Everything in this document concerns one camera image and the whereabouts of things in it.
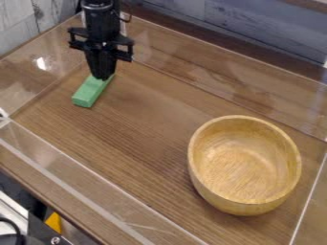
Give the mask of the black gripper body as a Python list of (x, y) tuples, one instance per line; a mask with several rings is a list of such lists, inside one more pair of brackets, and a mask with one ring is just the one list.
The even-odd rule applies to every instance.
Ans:
[(68, 28), (71, 36), (70, 47), (83, 52), (106, 51), (116, 59), (131, 62), (134, 60), (134, 40), (120, 33), (110, 40), (92, 40), (86, 28)]

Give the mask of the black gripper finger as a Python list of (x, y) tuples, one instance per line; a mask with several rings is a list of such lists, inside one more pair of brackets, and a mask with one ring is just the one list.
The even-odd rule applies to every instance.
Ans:
[(102, 75), (102, 52), (98, 50), (86, 50), (86, 59), (90, 66), (92, 76), (98, 79), (103, 78)]
[(107, 80), (115, 73), (116, 57), (112, 53), (104, 52), (103, 80)]

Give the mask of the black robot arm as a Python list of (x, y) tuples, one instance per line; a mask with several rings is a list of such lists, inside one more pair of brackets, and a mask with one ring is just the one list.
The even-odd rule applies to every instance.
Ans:
[(120, 17), (120, 0), (82, 0), (80, 7), (86, 24), (68, 28), (70, 47), (84, 53), (92, 76), (107, 80), (118, 60), (134, 60), (134, 40), (120, 32), (132, 19)]

